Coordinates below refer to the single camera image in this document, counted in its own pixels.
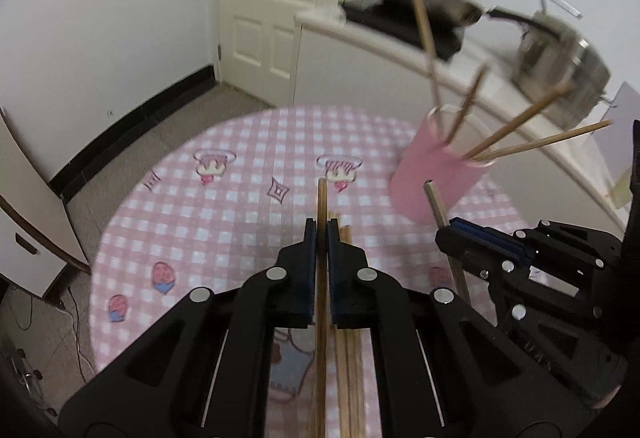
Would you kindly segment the white wooden side cabinet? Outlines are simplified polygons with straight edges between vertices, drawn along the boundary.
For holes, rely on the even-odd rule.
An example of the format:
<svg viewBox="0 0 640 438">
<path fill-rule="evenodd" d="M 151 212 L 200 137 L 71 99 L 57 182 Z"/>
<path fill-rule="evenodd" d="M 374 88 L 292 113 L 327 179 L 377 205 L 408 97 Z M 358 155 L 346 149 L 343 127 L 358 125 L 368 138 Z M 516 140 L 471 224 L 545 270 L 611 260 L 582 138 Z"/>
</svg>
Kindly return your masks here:
<svg viewBox="0 0 640 438">
<path fill-rule="evenodd" d="M 90 274 L 62 200 L 41 178 L 6 123 L 0 127 L 1 277 L 61 307 L 75 272 Z"/>
</svg>

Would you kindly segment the white kitchen counter cabinet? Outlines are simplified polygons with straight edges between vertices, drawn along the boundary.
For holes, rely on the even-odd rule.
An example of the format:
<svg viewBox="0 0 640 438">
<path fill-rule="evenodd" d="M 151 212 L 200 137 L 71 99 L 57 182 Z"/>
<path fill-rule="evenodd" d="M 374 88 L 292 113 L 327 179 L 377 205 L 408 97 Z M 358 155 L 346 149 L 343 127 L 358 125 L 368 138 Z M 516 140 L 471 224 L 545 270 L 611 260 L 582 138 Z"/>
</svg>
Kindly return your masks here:
<svg viewBox="0 0 640 438">
<path fill-rule="evenodd" d="M 296 106 L 353 106 L 419 124 L 434 106 L 421 49 L 347 21 L 337 8 L 295 17 L 291 73 Z M 437 65 L 442 102 L 461 104 L 483 64 L 488 75 L 472 109 L 495 132 L 528 108 L 506 67 L 468 40 L 451 62 Z M 489 176 L 528 224 L 541 218 L 623 234 L 628 214 L 608 196 L 608 176 L 593 140 L 582 136 L 503 156 Z"/>
</svg>

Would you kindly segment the white board on counter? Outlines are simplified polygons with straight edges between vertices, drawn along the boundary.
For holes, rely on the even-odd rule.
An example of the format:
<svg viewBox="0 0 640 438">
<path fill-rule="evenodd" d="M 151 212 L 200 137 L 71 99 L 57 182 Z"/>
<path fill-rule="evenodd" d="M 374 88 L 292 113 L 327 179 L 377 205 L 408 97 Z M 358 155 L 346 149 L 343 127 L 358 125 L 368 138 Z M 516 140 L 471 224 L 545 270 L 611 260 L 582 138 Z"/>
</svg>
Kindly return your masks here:
<svg viewBox="0 0 640 438">
<path fill-rule="evenodd" d="M 634 155 L 632 125 L 639 118 L 639 93 L 628 83 L 622 83 L 614 98 L 616 107 L 609 109 L 604 118 L 611 125 L 594 135 L 596 145 L 613 181 L 630 169 Z"/>
</svg>

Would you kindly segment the stainless steel steamer pot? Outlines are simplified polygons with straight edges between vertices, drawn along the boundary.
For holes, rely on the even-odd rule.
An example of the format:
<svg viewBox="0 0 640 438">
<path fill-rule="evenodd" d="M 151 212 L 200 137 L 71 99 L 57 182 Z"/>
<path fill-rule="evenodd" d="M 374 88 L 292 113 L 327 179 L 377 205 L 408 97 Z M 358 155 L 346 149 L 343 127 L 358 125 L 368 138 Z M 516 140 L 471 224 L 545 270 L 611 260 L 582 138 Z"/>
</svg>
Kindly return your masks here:
<svg viewBox="0 0 640 438">
<path fill-rule="evenodd" d="M 550 4 L 576 19 L 582 16 L 565 0 L 540 0 L 533 20 L 558 36 L 533 26 L 524 28 L 511 80 L 531 102 L 542 98 L 551 87 L 569 83 L 570 91 L 548 106 L 544 116 L 559 128 L 572 129 L 604 98 L 611 72 L 580 31 L 548 13 Z"/>
</svg>

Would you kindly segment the pale green plastic cup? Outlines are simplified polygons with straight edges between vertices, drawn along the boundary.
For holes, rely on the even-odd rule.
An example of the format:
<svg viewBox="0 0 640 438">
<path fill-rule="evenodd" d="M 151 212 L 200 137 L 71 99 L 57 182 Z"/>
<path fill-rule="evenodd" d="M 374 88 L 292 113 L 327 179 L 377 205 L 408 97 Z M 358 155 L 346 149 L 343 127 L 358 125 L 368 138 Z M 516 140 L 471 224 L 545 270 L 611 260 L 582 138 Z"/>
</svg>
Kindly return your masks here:
<svg viewBox="0 0 640 438">
<path fill-rule="evenodd" d="M 611 200 L 616 210 L 625 207 L 632 201 L 630 190 L 631 168 L 628 167 L 611 189 Z"/>
</svg>

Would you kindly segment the black induction cooktop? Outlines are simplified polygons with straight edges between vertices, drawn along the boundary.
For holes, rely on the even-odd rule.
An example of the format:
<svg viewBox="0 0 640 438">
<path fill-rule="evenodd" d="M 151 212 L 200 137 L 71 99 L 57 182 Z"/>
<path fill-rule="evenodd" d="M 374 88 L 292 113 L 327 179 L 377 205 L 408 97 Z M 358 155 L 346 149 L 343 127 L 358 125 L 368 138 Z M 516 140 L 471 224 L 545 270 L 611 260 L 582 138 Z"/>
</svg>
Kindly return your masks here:
<svg viewBox="0 0 640 438">
<path fill-rule="evenodd" d="M 354 22 L 421 48 L 412 5 L 394 0 L 345 0 L 340 3 L 347 21 Z M 462 48 L 463 30 L 440 16 L 429 16 L 437 57 L 449 61 Z"/>
</svg>

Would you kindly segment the pink cylindrical utensil cup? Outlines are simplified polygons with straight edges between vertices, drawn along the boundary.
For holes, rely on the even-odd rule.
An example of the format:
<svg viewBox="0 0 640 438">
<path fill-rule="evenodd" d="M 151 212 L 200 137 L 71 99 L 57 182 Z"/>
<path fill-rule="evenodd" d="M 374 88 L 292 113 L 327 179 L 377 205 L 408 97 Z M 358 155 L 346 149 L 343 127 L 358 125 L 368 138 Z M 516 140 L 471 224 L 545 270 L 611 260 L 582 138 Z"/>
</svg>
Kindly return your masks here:
<svg viewBox="0 0 640 438">
<path fill-rule="evenodd" d="M 473 114 L 465 117 L 454 141 L 446 141 L 459 111 L 450 104 L 431 109 L 390 178 L 390 202 L 394 210 L 416 224 L 435 223 L 424 191 L 428 180 L 434 182 L 446 210 L 451 210 L 494 164 L 464 157 L 490 135 L 489 128 Z"/>
</svg>

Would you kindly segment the pink checkered tablecloth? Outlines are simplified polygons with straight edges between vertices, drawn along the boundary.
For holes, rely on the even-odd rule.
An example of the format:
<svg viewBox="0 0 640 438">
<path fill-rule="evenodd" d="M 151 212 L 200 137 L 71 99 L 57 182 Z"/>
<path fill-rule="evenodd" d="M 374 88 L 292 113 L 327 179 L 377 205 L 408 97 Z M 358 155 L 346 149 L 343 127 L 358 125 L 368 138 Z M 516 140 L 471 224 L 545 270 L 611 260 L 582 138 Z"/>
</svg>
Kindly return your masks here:
<svg viewBox="0 0 640 438">
<path fill-rule="evenodd" d="M 299 241 L 317 184 L 369 264 L 407 288 L 452 283 L 432 228 L 388 183 L 413 126 L 352 108 L 269 110 L 216 125 L 154 164 L 119 205 L 92 266 L 90 332 L 104 368 L 192 288 L 237 288 Z"/>
</svg>

